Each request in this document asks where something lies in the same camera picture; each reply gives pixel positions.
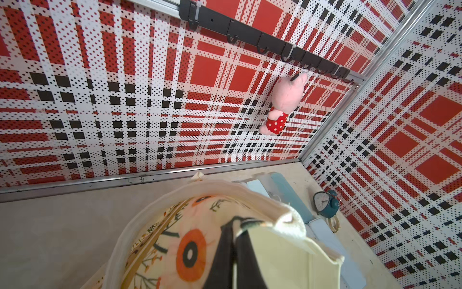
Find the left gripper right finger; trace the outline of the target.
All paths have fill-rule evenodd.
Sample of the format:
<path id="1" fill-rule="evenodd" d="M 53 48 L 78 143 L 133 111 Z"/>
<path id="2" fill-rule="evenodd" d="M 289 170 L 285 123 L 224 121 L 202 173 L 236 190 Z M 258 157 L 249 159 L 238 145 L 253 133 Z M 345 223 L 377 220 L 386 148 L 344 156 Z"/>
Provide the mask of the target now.
<path id="1" fill-rule="evenodd" d="M 238 289 L 267 289 L 248 231 L 244 231 L 235 241 L 235 261 Z"/>

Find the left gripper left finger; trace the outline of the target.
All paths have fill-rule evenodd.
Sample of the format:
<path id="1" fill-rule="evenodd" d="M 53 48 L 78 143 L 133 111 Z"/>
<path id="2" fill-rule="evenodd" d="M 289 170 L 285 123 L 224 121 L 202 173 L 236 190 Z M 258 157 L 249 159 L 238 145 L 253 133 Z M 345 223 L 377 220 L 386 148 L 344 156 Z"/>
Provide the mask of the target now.
<path id="1" fill-rule="evenodd" d="M 221 236 L 215 251 L 204 289 L 231 289 L 233 281 L 233 228 L 228 223 L 221 227 Z"/>

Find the cream floral canvas bag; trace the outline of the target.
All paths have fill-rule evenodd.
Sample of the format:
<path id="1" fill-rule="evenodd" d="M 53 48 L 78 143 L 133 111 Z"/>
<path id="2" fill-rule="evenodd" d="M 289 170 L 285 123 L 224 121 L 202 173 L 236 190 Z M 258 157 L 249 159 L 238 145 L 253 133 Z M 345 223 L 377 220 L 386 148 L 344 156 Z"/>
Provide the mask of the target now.
<path id="1" fill-rule="evenodd" d="M 222 180 L 194 177 L 143 208 L 87 289 L 203 289 L 221 236 L 248 231 L 268 289 L 338 289 L 345 258 L 308 236 L 290 205 Z M 235 248 L 232 288 L 237 289 Z"/>

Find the teal pencil case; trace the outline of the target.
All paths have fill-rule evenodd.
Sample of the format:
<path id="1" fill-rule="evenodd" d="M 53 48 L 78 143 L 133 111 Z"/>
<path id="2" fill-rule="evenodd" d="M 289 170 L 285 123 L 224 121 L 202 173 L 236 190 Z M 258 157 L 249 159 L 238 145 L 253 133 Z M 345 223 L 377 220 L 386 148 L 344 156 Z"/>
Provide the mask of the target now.
<path id="1" fill-rule="evenodd" d="M 315 216 L 311 213 L 308 207 L 305 206 L 303 201 L 300 199 L 295 190 L 291 187 L 289 182 L 282 174 L 271 173 L 270 177 L 273 183 L 276 185 L 279 193 L 282 193 L 282 201 L 295 209 L 302 217 L 302 220 L 305 224 L 308 224 L 315 219 Z"/>

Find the light blue slim pencil case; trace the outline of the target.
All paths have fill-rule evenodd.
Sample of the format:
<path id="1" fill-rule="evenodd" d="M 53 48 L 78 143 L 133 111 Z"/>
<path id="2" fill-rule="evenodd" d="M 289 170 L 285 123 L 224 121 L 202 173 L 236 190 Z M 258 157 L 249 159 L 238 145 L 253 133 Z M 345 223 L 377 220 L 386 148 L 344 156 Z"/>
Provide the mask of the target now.
<path id="1" fill-rule="evenodd" d="M 266 191 L 265 187 L 262 185 L 260 180 L 254 179 L 254 180 L 246 182 L 246 184 L 247 184 L 247 187 L 251 191 L 256 192 L 256 193 L 258 193 L 258 194 L 260 194 L 262 196 L 270 198 L 268 192 Z"/>

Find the grey pencil case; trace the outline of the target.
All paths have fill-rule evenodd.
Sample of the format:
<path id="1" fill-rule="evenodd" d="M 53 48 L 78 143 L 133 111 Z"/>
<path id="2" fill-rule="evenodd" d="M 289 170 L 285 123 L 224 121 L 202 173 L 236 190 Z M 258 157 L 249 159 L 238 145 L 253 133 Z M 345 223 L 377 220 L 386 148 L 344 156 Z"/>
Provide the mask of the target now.
<path id="1" fill-rule="evenodd" d="M 260 180 L 270 198 L 274 199 L 275 201 L 285 203 L 284 195 L 279 191 L 279 188 L 273 181 L 271 175 L 263 174 L 258 175 L 256 178 Z"/>

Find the teal alarm clock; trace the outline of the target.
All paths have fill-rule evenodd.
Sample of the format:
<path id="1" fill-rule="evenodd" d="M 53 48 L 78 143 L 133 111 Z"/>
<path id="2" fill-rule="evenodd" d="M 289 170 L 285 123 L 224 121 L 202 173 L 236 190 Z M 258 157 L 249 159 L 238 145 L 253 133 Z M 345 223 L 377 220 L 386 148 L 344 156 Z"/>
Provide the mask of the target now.
<path id="1" fill-rule="evenodd" d="M 327 218 L 333 218 L 340 208 L 340 198 L 336 191 L 319 191 L 313 197 L 315 211 Z"/>

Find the pink plush pig toy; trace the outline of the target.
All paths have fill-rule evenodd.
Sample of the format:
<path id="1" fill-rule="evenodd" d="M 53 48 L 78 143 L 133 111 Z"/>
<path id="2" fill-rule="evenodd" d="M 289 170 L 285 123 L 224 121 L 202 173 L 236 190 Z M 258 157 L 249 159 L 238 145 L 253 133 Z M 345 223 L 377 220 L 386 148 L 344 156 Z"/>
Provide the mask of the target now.
<path id="1" fill-rule="evenodd" d="M 288 117 L 302 100 L 307 80 L 307 72 L 278 79 L 271 93 L 271 110 L 267 114 L 266 121 L 259 128 L 260 134 L 265 136 L 281 134 Z"/>

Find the black wall hook rail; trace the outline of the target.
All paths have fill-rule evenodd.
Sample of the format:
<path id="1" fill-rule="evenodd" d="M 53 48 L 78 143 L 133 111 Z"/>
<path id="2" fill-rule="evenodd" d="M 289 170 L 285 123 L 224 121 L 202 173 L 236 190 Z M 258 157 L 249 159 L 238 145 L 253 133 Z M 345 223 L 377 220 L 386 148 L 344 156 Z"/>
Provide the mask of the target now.
<path id="1" fill-rule="evenodd" d="M 295 44 L 285 42 L 219 12 L 200 6 L 195 1 L 181 1 L 179 16 L 187 21 L 189 29 L 196 31 L 198 27 L 226 36 L 227 42 L 234 45 L 237 41 L 256 48 L 258 54 L 271 52 L 278 55 L 281 61 L 294 61 L 304 69 L 314 69 L 320 75 L 329 75 L 333 79 L 361 85 L 366 78 L 350 69 L 324 59 Z"/>

